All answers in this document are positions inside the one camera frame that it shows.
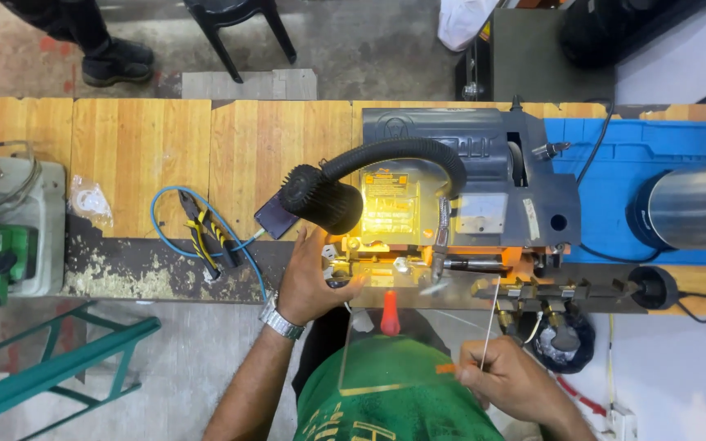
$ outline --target metal watch band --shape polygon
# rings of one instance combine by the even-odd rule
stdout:
[[[304,332],[303,326],[296,326],[290,323],[277,312],[277,295],[268,298],[258,319],[268,326],[271,326],[271,329],[277,331],[279,335],[289,338],[290,340],[298,340]]]

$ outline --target black trousers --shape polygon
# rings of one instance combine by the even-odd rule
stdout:
[[[371,336],[382,334],[380,332],[380,319],[383,317],[383,309],[369,309],[367,311],[375,327],[369,331]],[[310,375],[315,372],[326,359],[332,356],[345,346],[348,339],[348,327],[350,313],[344,307],[335,307],[325,316],[322,316],[312,323],[312,327],[304,342],[304,350],[301,352],[299,360],[299,370],[293,377],[293,391],[296,393],[296,400],[299,400],[301,391]],[[424,316],[415,309],[398,309],[397,316],[401,329],[400,335],[408,336],[427,346],[434,347],[440,352],[451,356],[451,351],[440,339],[432,326]]]
[[[51,38],[76,43],[84,54],[96,55],[110,44],[95,0],[0,0],[23,21]]]

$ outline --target teal metal stool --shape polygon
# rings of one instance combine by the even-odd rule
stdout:
[[[86,308],[94,305],[95,303],[96,302],[89,302],[80,307],[76,307],[61,316],[56,316],[55,318],[52,318],[39,326],[34,326],[33,328],[0,343],[1,349],[40,330],[44,330],[45,328],[50,329],[40,363],[22,372],[12,374],[3,380],[0,380],[0,414],[42,392],[53,392],[86,405],[83,410],[59,420],[42,430],[32,433],[31,435],[23,438],[21,441],[40,436],[43,433],[63,425],[64,423],[84,415],[98,407],[101,407],[104,404],[108,404],[115,399],[122,398],[123,396],[129,394],[130,392],[134,392],[141,387],[140,383],[136,383],[129,388],[122,390],[124,379],[127,375],[127,366],[130,364],[130,360],[132,359],[132,352],[135,350],[135,345],[137,345],[137,343],[144,337],[149,336],[160,329],[162,325],[160,324],[159,319],[156,317],[149,317],[133,325],[121,325],[119,323],[89,314],[86,311]],[[77,317],[78,319],[80,318],[81,320],[93,325],[103,326],[113,332],[98,338],[91,343],[81,346],[78,349],[65,352],[64,354],[56,356],[52,359],[51,356],[54,353],[54,347],[56,346],[56,341],[59,338],[62,320],[68,316]],[[122,361],[116,369],[116,375],[114,376],[113,383],[111,385],[111,393],[107,396],[107,398],[102,400],[94,399],[90,396],[83,395],[82,393],[59,386],[62,381],[72,378],[76,374],[120,352],[123,352]]]

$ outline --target smartphone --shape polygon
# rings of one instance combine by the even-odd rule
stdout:
[[[282,208],[279,203],[279,193],[271,196],[271,199],[255,213],[255,221],[273,239],[284,235],[298,220],[298,216],[294,216]]]

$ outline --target black plastic chair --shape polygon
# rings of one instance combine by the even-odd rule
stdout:
[[[261,13],[266,17],[269,27],[277,37],[279,45],[292,65],[296,61],[296,50],[290,42],[288,31],[282,25],[282,20],[277,13],[275,0],[184,0],[184,5],[190,11],[192,18],[201,26],[211,46],[217,51],[225,68],[233,81],[243,84],[239,71],[222,45],[220,35],[217,33],[221,27],[238,25],[251,16]]]

